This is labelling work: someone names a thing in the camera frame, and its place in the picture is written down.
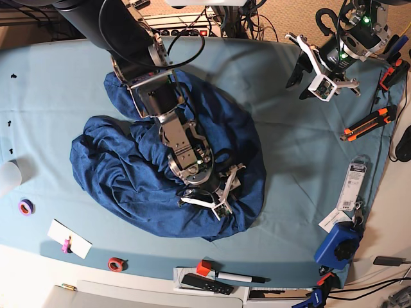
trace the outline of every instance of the pink clip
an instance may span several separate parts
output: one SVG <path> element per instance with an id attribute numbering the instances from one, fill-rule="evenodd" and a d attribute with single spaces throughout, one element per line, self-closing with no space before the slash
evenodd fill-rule
<path id="1" fill-rule="evenodd" d="M 64 253 L 71 253 L 71 250 L 70 250 L 70 240 L 71 240 L 71 237 L 69 237 L 69 239 L 65 239 L 65 240 L 64 240 L 64 245 L 63 245 L 63 247 L 62 247 L 62 251 L 63 251 Z"/>

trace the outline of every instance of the pen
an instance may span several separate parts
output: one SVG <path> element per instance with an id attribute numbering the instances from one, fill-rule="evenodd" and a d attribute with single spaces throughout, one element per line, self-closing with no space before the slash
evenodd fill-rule
<path id="1" fill-rule="evenodd" d="M 266 278 L 263 278 L 263 277 L 230 274 L 230 273 L 224 273 L 222 271 L 216 272 L 216 278 L 220 278 L 224 280 L 242 281 L 242 282 L 257 282 L 258 284 L 264 284 L 267 281 Z"/>

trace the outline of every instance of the white card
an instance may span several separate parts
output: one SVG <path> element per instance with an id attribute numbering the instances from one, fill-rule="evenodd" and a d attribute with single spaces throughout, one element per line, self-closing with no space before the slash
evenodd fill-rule
<path id="1" fill-rule="evenodd" d="M 60 243 L 62 246 L 64 245 L 64 241 L 66 239 L 71 238 L 70 250 L 82 259 L 85 259 L 92 246 L 90 242 L 86 241 L 84 238 L 74 233 L 55 219 L 51 222 L 47 235 L 56 242 Z"/>
<path id="2" fill-rule="evenodd" d="M 367 166 L 365 164 L 351 163 L 349 165 L 337 202 L 338 210 L 350 211 L 354 209 L 366 170 Z"/>
<path id="3" fill-rule="evenodd" d="M 346 213 L 338 209 L 333 209 L 333 211 L 319 223 L 319 226 L 327 233 L 330 233 L 336 223 L 341 223 L 343 221 L 351 221 L 351 218 Z"/>

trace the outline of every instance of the crumpled blue towel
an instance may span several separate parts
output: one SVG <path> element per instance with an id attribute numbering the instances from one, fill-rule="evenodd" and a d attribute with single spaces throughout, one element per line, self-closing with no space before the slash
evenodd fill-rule
<path id="1" fill-rule="evenodd" d="M 177 71 L 192 92 L 200 122 L 214 153 L 229 148 L 237 153 L 241 194 L 230 198 L 233 215 L 218 221 L 211 210 L 176 197 L 184 184 L 168 167 L 170 149 L 160 142 L 154 121 L 143 121 L 127 89 L 114 73 L 104 86 L 113 105 L 133 120 L 125 133 L 116 120 L 92 117 L 83 135 L 73 141 L 70 161 L 75 180 L 100 205 L 125 221 L 158 236 L 203 237 L 214 241 L 246 231 L 261 212 L 266 171 L 261 145 L 249 113 L 220 90 L 197 77 Z M 185 115 L 193 114 L 185 107 Z"/>

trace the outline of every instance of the black remote control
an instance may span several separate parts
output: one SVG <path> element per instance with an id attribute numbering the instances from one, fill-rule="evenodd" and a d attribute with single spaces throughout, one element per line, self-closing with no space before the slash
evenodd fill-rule
<path id="1" fill-rule="evenodd" d="M 232 290 L 234 290 L 234 287 L 229 284 L 223 284 L 222 282 L 204 278 L 192 273 L 184 275 L 181 283 L 225 295 L 231 294 Z"/>

